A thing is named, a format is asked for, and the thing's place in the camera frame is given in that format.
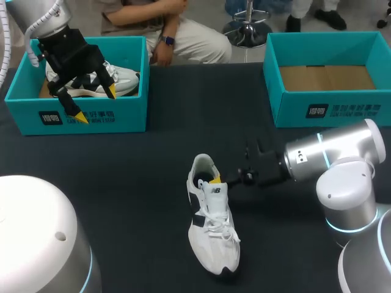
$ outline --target person's arm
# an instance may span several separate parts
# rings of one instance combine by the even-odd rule
[[[186,7],[184,0],[159,0],[146,5],[126,5],[120,10],[107,13],[106,17],[115,26],[140,23],[168,13],[181,14]]]
[[[175,38],[179,26],[179,15],[168,14],[164,16],[163,37]],[[158,63],[159,66],[167,67],[172,62],[174,46],[169,46],[164,42],[159,42],[156,46],[151,63]]]
[[[167,14],[164,16],[164,28],[162,35],[164,37],[175,38],[179,26],[179,15]]]

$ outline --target person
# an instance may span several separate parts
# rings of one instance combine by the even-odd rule
[[[199,63],[229,63],[226,36],[180,16],[187,0],[95,0],[102,4],[102,35],[144,35],[151,63],[168,66],[173,55]]]
[[[343,31],[346,29],[346,23],[337,12],[339,0],[323,0],[324,9],[318,9],[315,12],[315,18],[325,21],[333,29]],[[310,10],[312,0],[293,0],[292,13],[287,20],[287,32],[300,32],[301,19],[305,17]]]

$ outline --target beige shirt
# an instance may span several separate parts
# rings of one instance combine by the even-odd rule
[[[115,26],[106,17],[105,13],[112,13],[120,10],[125,5],[146,5],[155,0],[94,0],[102,4],[102,35],[142,35],[146,32],[154,32],[163,28],[163,17],[143,21],[141,23],[127,24],[126,26]]]

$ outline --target wristwatch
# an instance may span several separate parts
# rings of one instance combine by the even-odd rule
[[[169,45],[169,46],[173,46],[174,43],[175,43],[175,39],[172,38],[172,37],[165,37],[165,36],[162,36],[162,37],[161,37],[161,40],[162,40],[166,45]]]

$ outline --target person's hand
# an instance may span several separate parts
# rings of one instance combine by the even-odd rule
[[[188,5],[188,0],[159,0],[163,5],[164,14],[182,14]]]
[[[167,67],[171,64],[173,54],[174,46],[159,42],[153,52],[151,64],[158,63],[159,66]]]

